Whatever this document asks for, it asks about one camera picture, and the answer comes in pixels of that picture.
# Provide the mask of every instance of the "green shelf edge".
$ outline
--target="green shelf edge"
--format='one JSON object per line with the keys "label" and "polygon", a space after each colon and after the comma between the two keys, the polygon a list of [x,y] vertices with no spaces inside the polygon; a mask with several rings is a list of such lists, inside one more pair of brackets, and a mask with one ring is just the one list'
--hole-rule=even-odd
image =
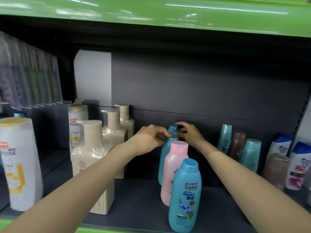
{"label": "green shelf edge", "polygon": [[308,0],[0,0],[0,15],[311,37]]}
{"label": "green shelf edge", "polygon": [[[0,231],[9,225],[14,219],[8,218],[0,218]],[[123,231],[110,231],[110,230],[103,230],[103,229],[94,229],[88,227],[79,227],[76,233],[124,233]]]}

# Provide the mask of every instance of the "pink shampoo bottle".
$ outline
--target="pink shampoo bottle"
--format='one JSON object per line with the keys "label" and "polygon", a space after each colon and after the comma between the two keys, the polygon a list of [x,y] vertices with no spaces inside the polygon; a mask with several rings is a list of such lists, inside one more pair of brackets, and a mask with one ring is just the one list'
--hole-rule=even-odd
{"label": "pink shampoo bottle", "polygon": [[161,199],[166,206],[169,206],[171,199],[175,173],[185,158],[189,158],[188,143],[184,141],[172,141],[170,152],[164,160],[163,181],[161,188]]}

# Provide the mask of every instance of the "hand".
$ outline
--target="hand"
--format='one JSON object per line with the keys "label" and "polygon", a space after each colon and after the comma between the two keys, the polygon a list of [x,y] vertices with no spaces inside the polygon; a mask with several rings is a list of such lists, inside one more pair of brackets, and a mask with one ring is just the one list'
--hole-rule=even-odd
{"label": "hand", "polygon": [[172,137],[172,135],[165,127],[149,125],[143,126],[128,142],[135,146],[136,155],[142,155],[162,146],[167,137]]}
{"label": "hand", "polygon": [[177,122],[175,124],[182,125],[184,127],[179,129],[179,132],[174,132],[174,134],[183,138],[192,147],[197,149],[199,143],[205,141],[199,130],[193,124],[186,122]]}

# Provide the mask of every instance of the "beige pump bottle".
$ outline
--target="beige pump bottle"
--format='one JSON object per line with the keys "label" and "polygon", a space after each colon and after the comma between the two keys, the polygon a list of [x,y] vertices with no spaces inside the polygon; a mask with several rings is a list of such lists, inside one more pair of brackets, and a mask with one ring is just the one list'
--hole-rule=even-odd
{"label": "beige pump bottle", "polygon": [[130,118],[129,105],[115,105],[120,108],[120,123],[121,127],[128,129],[128,139],[134,136],[135,119]]}
{"label": "beige pump bottle", "polygon": [[[127,141],[128,129],[120,127],[120,111],[118,109],[112,109],[110,111],[102,110],[102,112],[108,114],[108,125],[102,129],[103,139],[114,146]],[[116,178],[123,179],[126,169],[127,167],[125,166]]]}
{"label": "beige pump bottle", "polygon": [[[74,176],[94,164],[114,148],[113,144],[103,141],[102,122],[100,120],[77,120],[76,123],[83,124],[84,144],[80,144],[73,149],[71,154]],[[115,181],[113,180],[90,212],[106,215],[114,199]]]}

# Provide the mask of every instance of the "blue shampoo bottle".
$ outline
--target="blue shampoo bottle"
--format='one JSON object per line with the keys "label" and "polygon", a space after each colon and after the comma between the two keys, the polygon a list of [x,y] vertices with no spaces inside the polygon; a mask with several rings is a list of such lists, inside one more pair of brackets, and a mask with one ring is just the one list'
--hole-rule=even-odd
{"label": "blue shampoo bottle", "polygon": [[[169,125],[169,129],[167,131],[169,134],[173,135],[173,132],[178,132],[178,126],[175,124],[171,124]],[[162,179],[163,179],[164,160],[165,160],[165,157],[168,155],[169,151],[171,150],[172,141],[179,141],[179,138],[176,135],[173,135],[173,137],[171,138],[167,138],[161,149],[160,165],[159,165],[159,173],[158,173],[158,180],[159,180],[160,185],[162,185]]]}
{"label": "blue shampoo bottle", "polygon": [[178,233],[190,232],[195,224],[202,189],[199,165],[186,158],[177,170],[169,204],[169,225]]}
{"label": "blue shampoo bottle", "polygon": [[227,154],[229,146],[231,144],[231,137],[232,137],[232,125],[223,124],[217,143],[217,149],[219,149],[224,154]]}
{"label": "blue shampoo bottle", "polygon": [[258,168],[260,147],[261,141],[255,139],[247,139],[244,146],[243,155],[240,160],[240,164],[244,165],[249,170],[255,173],[257,173]]}

